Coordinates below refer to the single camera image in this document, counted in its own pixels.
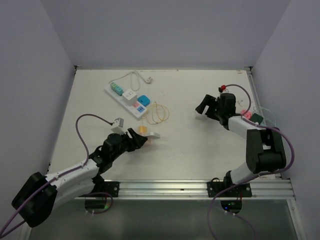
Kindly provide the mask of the yellow charger plug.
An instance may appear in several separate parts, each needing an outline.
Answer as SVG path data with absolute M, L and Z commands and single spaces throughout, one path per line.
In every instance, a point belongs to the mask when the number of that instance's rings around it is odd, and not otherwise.
M 139 133 L 140 135 L 142 135 L 142 136 L 146 136 L 147 133 L 148 133 L 148 128 L 147 128 L 146 126 L 144 126 L 144 125 L 140 125 L 140 126 L 138 127 L 138 133 Z

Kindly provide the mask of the white rectangular charger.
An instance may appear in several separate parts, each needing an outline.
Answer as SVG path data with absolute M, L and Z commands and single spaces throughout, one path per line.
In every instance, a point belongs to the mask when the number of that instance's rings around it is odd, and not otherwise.
M 204 120 L 207 118 L 207 110 L 208 110 L 208 106 L 206 105 L 204 108 L 203 108 L 203 111 L 201 111 L 202 109 L 200 108 L 200 106 L 198 106 L 195 111 L 194 111 L 194 115 L 195 115 L 195 119 L 196 120 Z

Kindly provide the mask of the pink cube socket adapter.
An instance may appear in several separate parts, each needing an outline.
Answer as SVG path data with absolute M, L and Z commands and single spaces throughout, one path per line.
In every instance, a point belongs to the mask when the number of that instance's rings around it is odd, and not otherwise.
M 247 111 L 246 113 L 246 110 L 245 109 L 243 109 L 241 112 L 240 112 L 240 114 L 241 115 L 243 115 L 247 120 L 250 120 L 251 119 L 251 117 L 252 117 L 252 112 L 251 111 Z

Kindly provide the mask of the dark green charger plug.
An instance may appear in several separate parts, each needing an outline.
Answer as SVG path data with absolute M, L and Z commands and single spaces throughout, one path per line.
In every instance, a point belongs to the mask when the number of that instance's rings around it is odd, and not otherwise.
M 250 121 L 255 124 L 260 125 L 264 121 L 264 118 L 261 115 L 259 115 L 258 113 L 253 113 L 250 118 Z

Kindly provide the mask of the beige cube socket adapter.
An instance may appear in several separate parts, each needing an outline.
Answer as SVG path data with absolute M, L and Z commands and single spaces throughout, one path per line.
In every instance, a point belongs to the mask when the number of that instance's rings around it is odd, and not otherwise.
M 147 141 L 144 143 L 144 147 L 146 147 L 146 146 L 150 146 L 152 144 L 152 140 L 148 137 L 147 138 Z

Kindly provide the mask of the white round travel adapter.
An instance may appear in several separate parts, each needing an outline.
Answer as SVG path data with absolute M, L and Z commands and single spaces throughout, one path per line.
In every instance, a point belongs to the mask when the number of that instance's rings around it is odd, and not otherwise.
M 153 139 L 153 140 L 156 140 L 156 139 L 160 139 L 161 138 L 161 135 L 159 133 L 156 133 L 156 132 L 153 132 L 153 131 L 150 131 L 146 134 L 146 137 L 148 139 Z

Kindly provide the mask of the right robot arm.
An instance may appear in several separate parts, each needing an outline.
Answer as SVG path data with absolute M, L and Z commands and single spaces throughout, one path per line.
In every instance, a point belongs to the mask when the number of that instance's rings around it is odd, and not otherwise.
M 227 196 L 235 196 L 244 180 L 260 173 L 273 173 L 287 165 L 281 134 L 258 127 L 256 123 L 248 123 L 245 117 L 236 112 L 234 94 L 222 93 L 219 97 L 207 94 L 195 111 L 218 121 L 226 130 L 246 140 L 244 163 L 228 171 L 223 178 L 222 189 Z

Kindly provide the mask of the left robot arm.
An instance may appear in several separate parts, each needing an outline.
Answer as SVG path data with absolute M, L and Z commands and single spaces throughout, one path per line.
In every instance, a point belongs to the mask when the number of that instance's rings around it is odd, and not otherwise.
M 32 174 L 11 205 L 31 227 L 42 224 L 54 209 L 83 195 L 103 193 L 102 174 L 125 152 L 140 149 L 148 138 L 129 128 L 124 134 L 111 133 L 87 159 L 65 170 L 43 175 Z

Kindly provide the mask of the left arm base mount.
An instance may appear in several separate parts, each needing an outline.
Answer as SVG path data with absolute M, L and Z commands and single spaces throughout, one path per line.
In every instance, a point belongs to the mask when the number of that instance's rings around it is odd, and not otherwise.
M 117 198 L 119 196 L 119 190 L 119 181 L 102 181 L 97 183 L 94 187 L 94 192 L 105 192 L 110 194 L 113 198 Z

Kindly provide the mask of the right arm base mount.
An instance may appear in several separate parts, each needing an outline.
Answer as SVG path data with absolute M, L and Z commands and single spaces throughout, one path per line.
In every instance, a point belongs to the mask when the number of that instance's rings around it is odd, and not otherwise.
M 207 194 L 209 198 L 250 198 L 253 196 L 249 183 L 234 185 L 227 180 L 220 180 L 217 177 L 206 182 Z

